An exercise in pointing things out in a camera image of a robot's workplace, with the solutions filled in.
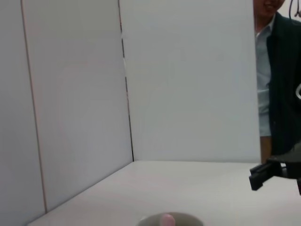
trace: person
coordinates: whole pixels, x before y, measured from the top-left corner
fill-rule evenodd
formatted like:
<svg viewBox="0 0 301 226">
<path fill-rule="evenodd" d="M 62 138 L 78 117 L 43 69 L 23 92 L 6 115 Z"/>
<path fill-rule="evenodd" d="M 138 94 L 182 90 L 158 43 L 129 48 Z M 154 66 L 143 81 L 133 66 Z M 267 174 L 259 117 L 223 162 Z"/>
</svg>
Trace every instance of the person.
<svg viewBox="0 0 301 226">
<path fill-rule="evenodd" d="M 253 0 L 261 161 L 301 140 L 301 24 L 277 11 L 285 0 Z"/>
</svg>

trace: white wall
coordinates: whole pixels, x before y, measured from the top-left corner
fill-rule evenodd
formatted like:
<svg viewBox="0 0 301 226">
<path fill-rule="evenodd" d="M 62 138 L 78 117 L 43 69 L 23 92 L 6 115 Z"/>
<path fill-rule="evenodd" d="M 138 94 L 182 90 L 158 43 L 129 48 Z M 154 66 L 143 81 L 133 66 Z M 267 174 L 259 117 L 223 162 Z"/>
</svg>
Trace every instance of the white wall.
<svg viewBox="0 0 301 226">
<path fill-rule="evenodd" d="M 120 3 L 135 159 L 259 161 L 252 1 Z"/>
<path fill-rule="evenodd" d="M 117 0 L 25 0 L 49 210 L 132 160 Z"/>
<path fill-rule="evenodd" d="M 0 1 L 0 225 L 45 213 L 21 3 Z"/>
<path fill-rule="evenodd" d="M 301 21 L 300 17 L 294 16 L 297 12 L 297 1 L 300 1 L 300 0 L 293 0 L 291 17 L 292 17 L 292 19 Z M 279 13 L 285 17 L 289 17 L 290 4 L 291 4 L 291 0 L 285 0 L 283 6 L 279 10 Z"/>
</svg>

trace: black suit jacket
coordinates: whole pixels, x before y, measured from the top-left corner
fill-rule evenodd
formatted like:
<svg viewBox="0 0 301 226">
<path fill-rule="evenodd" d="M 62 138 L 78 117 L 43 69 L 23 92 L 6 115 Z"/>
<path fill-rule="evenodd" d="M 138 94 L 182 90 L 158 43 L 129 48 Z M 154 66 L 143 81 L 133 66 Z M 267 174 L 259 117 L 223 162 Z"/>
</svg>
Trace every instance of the black suit jacket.
<svg viewBox="0 0 301 226">
<path fill-rule="evenodd" d="M 277 13 L 267 39 L 273 155 L 290 151 L 301 140 L 301 100 L 295 94 L 301 83 L 301 23 L 294 25 L 297 23 Z"/>
</svg>

